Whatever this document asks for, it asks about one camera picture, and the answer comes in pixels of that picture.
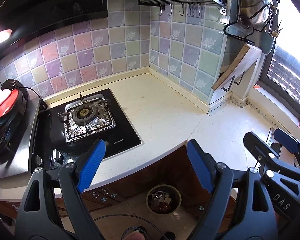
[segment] outdoor view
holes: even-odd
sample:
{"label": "outdoor view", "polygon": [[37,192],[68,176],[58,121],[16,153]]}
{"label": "outdoor view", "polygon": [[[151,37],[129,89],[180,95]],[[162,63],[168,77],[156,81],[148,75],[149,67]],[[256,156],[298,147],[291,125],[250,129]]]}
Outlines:
{"label": "outdoor view", "polygon": [[267,76],[300,104],[300,14],[290,0],[280,0],[280,22],[282,31]]}

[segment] cutting board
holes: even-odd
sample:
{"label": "cutting board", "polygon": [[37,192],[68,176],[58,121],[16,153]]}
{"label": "cutting board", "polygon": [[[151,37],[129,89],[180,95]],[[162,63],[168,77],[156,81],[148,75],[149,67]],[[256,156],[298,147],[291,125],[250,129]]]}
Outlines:
{"label": "cutting board", "polygon": [[245,44],[240,50],[237,57],[231,63],[229,68],[221,75],[221,77],[212,85],[212,89],[216,91],[219,88],[228,88],[229,82],[234,76],[234,80],[239,78],[243,72],[246,72],[251,65],[260,57],[262,51],[258,47]]}

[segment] aluminum foil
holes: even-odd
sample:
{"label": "aluminum foil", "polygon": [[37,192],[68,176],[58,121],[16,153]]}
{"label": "aluminum foil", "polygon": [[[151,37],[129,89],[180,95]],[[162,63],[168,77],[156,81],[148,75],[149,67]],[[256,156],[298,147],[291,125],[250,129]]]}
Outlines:
{"label": "aluminum foil", "polygon": [[100,100],[103,100],[103,98],[96,98],[85,101],[85,103],[94,101],[92,103],[99,110],[98,117],[96,117],[94,120],[87,124],[88,129],[91,131],[90,134],[88,134],[84,126],[75,124],[72,118],[72,113],[74,112],[75,108],[79,105],[82,105],[82,103],[78,103],[66,109],[66,112],[69,112],[69,123],[65,123],[66,142],[71,142],[84,136],[88,136],[115,126],[114,120],[111,116],[109,109],[105,109],[105,103],[98,103],[98,101]]}

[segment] stove control knob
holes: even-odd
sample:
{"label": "stove control knob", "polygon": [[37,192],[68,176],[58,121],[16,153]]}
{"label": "stove control knob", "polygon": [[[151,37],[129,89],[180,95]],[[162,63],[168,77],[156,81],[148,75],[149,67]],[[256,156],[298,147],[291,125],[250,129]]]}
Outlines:
{"label": "stove control knob", "polygon": [[63,155],[56,149],[53,150],[53,158],[56,162],[61,162],[63,159]]}
{"label": "stove control knob", "polygon": [[41,166],[42,165],[42,158],[40,156],[36,156],[35,157],[35,164],[37,164],[38,166]]}

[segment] stainless steel pot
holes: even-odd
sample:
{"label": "stainless steel pot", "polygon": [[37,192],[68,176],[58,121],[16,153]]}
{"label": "stainless steel pot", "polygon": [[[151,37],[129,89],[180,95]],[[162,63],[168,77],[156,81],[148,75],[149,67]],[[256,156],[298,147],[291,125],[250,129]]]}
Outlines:
{"label": "stainless steel pot", "polygon": [[248,17],[254,15],[267,3],[271,4],[272,0],[239,0],[240,15],[243,16],[240,19],[243,27],[258,27],[264,24],[269,17],[269,8],[265,8],[252,19],[248,19]]}

